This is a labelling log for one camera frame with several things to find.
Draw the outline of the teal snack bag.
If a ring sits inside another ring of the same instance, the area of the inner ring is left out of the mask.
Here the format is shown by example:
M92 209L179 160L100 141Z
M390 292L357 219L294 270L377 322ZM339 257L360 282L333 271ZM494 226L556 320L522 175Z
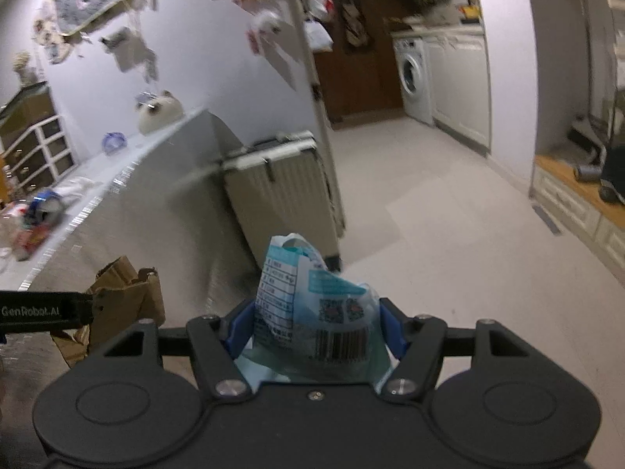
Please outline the teal snack bag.
M256 390L265 381L367 383L392 369L379 295L329 271L299 234L269 242L254 301L251 341L235 360Z

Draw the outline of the torn brown cardboard piece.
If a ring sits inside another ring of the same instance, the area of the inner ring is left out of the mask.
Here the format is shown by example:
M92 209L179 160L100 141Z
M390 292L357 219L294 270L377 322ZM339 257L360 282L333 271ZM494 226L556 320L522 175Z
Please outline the torn brown cardboard piece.
M87 291L93 300L93 320L75 329L52 333L51 338L69 367L76 366L135 322L165 322L165 307L158 271L134 269L120 256L95 275Z

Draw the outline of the red cigarette pack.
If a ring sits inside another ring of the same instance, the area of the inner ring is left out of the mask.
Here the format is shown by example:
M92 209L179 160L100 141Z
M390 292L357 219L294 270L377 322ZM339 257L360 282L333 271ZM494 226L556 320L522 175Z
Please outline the red cigarette pack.
M22 229L14 241L17 260L29 258L49 237L51 228L47 224Z

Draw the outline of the white drawer cabinet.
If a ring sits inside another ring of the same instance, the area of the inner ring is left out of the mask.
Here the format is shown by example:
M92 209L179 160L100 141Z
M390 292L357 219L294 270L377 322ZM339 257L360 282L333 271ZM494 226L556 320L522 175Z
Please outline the white drawer cabinet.
M60 115L1 137L2 158L24 193L34 193L66 178L79 165Z

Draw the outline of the cream ribbed suitcase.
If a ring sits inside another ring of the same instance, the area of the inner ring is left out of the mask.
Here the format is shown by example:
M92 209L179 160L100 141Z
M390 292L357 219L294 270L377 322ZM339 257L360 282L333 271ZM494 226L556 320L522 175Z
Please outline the cream ribbed suitcase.
M223 183L241 231L263 266L271 238L296 233L329 270L342 268L343 225L314 135L279 134L227 155Z

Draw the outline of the blue white tissue pack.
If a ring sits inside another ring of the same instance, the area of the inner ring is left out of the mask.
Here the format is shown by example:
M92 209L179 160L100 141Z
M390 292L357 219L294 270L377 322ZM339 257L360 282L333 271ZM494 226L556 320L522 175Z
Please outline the blue white tissue pack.
M124 133L108 132L102 140L102 149L106 156L112 156L127 147L127 139Z

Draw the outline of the glass fish tank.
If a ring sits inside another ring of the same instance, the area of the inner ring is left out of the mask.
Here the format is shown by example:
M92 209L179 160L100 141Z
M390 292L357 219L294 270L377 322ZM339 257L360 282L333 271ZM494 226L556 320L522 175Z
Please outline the glass fish tank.
M22 88L1 110L1 134L28 129L56 115L47 82L35 82Z

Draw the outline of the low white wood-top cabinet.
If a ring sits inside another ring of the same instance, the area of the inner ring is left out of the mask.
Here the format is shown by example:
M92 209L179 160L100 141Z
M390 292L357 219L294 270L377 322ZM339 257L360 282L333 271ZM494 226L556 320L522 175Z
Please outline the low white wood-top cabinet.
M578 183L572 166L543 155L531 194L624 284L624 206L604 202L597 183Z

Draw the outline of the cat shaped white ornament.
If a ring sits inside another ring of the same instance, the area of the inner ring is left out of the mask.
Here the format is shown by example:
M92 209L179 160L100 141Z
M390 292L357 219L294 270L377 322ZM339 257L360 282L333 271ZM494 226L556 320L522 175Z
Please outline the cat shaped white ornament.
M143 92L137 96L138 128L149 134L174 124L184 117L180 100L165 90L160 94Z

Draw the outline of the dried flower bouquet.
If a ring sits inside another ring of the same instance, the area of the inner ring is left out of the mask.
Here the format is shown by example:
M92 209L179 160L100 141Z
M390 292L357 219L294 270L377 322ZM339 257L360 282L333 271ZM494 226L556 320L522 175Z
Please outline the dried flower bouquet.
M31 54L22 50L19 51L13 60L13 71L17 74L20 86L28 87L38 82L36 68L30 65Z

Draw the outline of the white kitchen cabinets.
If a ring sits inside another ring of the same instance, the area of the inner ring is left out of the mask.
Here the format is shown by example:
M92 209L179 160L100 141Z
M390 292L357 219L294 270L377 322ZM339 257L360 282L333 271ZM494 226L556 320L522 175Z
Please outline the white kitchen cabinets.
M483 32L424 38L432 116L483 148L491 147L491 85Z

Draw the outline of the brown entrance door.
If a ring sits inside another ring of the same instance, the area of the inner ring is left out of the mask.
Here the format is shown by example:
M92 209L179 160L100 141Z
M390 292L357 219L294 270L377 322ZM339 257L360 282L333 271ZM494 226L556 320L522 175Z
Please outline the brown entrance door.
M324 24L333 50L314 54L329 121L401 111L403 97L387 20L403 17L405 9L398 0L333 3L334 17Z

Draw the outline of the white washing machine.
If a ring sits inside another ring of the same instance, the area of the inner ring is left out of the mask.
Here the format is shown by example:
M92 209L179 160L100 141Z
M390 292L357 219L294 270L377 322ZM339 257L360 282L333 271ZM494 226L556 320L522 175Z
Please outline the white washing machine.
M394 38L393 47L406 114L422 124L432 126L434 122L424 40L418 37Z

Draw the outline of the white plush wall toy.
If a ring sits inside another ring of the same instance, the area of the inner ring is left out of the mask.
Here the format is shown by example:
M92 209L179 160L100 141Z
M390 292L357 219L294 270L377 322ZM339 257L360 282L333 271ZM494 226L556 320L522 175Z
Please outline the white plush wall toy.
M253 18L253 30L260 38L272 40L283 28L282 17L274 11L262 10Z

